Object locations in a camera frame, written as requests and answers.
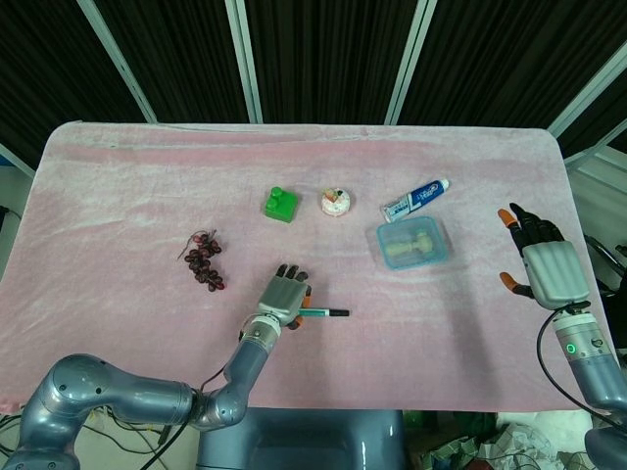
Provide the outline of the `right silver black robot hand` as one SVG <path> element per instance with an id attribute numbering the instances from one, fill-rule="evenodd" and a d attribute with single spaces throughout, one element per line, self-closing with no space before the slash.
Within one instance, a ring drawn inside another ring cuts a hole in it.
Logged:
<path id="1" fill-rule="evenodd" d="M 498 216 L 518 250 L 528 279 L 522 284 L 509 273 L 500 273 L 510 292 L 549 310 L 588 300 L 589 285 L 578 254 L 553 222 L 516 203 L 498 210 Z"/>

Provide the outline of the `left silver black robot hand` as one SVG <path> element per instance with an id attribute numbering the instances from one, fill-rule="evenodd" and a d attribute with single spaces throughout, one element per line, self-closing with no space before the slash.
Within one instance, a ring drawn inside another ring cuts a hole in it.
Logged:
<path id="1" fill-rule="evenodd" d="M 299 310 L 310 288 L 309 274 L 296 264 L 281 264 L 268 282 L 257 314 L 273 316 L 281 327 L 294 328 Z"/>

